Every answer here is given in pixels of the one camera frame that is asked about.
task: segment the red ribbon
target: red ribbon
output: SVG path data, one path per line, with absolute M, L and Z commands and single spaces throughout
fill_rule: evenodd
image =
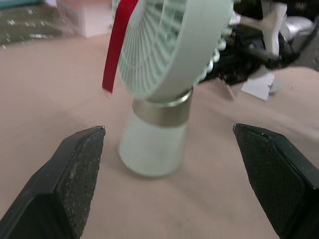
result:
M 103 89 L 110 93 L 113 92 L 116 69 L 119 63 L 126 29 L 138 1 L 139 0 L 121 0 L 116 10 L 102 83 Z

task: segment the pink box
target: pink box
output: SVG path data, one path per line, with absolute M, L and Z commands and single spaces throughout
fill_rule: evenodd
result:
M 57 7 L 75 29 L 85 37 L 109 31 L 112 0 L 57 0 Z

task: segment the beige tabletop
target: beige tabletop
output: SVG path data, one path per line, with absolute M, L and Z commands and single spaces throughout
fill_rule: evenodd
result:
M 186 155 L 175 174 L 148 180 L 117 149 L 131 97 L 101 89 L 107 37 L 16 45 L 0 51 L 0 217 L 61 140 L 104 124 L 105 147 L 84 239 L 276 239 L 251 189 L 235 122 L 283 133 L 319 167 L 319 74 L 277 73 L 284 88 L 267 102 L 219 82 L 195 89 Z

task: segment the fan grille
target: fan grille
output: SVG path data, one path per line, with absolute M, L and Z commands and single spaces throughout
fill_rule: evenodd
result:
M 113 0 L 113 17 L 120 0 Z M 137 27 L 128 25 L 119 60 L 122 80 L 133 94 L 152 92 L 161 83 L 181 30 L 186 0 L 146 0 Z

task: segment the black gripper pad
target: black gripper pad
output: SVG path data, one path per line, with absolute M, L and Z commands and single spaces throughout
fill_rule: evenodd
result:
M 0 221 L 0 239 L 79 239 L 90 212 L 104 136 L 98 126 L 64 139 Z
M 281 239 L 319 238 L 319 171 L 281 134 L 244 124 L 234 133 L 249 182 Z

